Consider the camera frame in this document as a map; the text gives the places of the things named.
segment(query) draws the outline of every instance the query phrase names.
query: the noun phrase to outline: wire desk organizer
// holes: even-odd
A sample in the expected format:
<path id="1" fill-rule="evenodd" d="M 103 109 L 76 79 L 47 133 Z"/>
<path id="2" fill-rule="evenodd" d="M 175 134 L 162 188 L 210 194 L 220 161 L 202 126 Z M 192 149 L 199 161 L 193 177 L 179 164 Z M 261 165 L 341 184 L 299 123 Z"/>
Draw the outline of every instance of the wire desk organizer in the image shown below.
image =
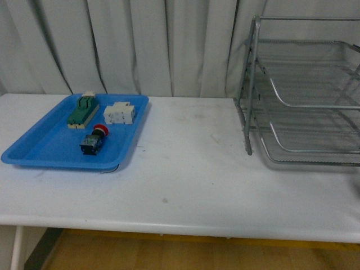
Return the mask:
<path id="1" fill-rule="evenodd" d="M 360 47 L 342 41 L 260 39 L 263 20 L 360 21 L 360 18 L 253 18 L 239 111 L 245 148 L 256 129 L 276 163 L 360 166 Z"/>

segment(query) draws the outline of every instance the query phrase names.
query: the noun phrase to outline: white curtain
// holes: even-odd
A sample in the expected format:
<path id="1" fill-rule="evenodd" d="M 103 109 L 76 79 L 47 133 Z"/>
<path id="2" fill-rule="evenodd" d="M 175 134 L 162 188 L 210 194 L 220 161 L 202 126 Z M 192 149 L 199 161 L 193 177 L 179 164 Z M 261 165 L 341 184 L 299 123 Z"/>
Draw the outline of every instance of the white curtain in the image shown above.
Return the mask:
<path id="1" fill-rule="evenodd" d="M 358 0 L 0 0 L 2 93 L 235 97 L 254 15 L 360 16 Z M 264 24 L 321 38 L 331 24 Z M 339 26 L 358 43 L 359 25 Z"/>

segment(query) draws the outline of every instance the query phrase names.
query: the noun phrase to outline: blue tray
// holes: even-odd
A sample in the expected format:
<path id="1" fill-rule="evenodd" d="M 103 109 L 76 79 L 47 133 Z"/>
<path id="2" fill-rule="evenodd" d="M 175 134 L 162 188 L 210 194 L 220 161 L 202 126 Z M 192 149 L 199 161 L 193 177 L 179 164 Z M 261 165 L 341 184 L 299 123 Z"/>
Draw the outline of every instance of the blue tray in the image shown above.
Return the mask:
<path id="1" fill-rule="evenodd" d="M 1 156 L 4 163 L 30 167 L 67 168 L 67 169 L 115 169 L 125 158 L 136 129 L 145 112 L 149 98 L 141 95 L 97 94 L 100 109 L 85 129 L 70 129 L 67 118 L 76 108 L 80 94 L 65 98 L 39 122 L 21 136 Z M 130 125 L 106 125 L 104 110 L 117 101 L 129 101 L 135 106 L 134 123 Z M 91 134 L 97 123 L 105 124 L 109 135 L 96 156 L 83 155 L 80 143 Z"/>

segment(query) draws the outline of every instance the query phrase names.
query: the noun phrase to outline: white terminal block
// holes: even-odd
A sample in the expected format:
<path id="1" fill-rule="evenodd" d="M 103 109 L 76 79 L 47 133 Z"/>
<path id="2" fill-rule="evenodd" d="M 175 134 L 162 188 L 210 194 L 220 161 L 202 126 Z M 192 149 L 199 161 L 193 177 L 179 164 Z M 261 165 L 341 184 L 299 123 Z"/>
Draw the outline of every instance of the white terminal block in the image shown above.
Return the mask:
<path id="1" fill-rule="evenodd" d="M 106 124 L 132 124 L 135 116 L 135 108 L 130 102 L 116 102 L 106 107 L 103 112 Z"/>

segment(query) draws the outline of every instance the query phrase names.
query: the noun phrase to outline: white table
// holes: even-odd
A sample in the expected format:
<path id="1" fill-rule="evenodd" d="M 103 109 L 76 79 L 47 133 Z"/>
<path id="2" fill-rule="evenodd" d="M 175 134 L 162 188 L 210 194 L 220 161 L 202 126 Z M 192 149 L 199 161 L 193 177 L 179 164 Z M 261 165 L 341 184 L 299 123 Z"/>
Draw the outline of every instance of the white table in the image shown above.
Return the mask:
<path id="1" fill-rule="evenodd" d="M 65 96 L 0 97 L 4 152 Z M 0 163 L 0 224 L 360 242 L 360 172 L 277 165 L 244 149 L 232 99 L 152 97 L 112 173 Z"/>

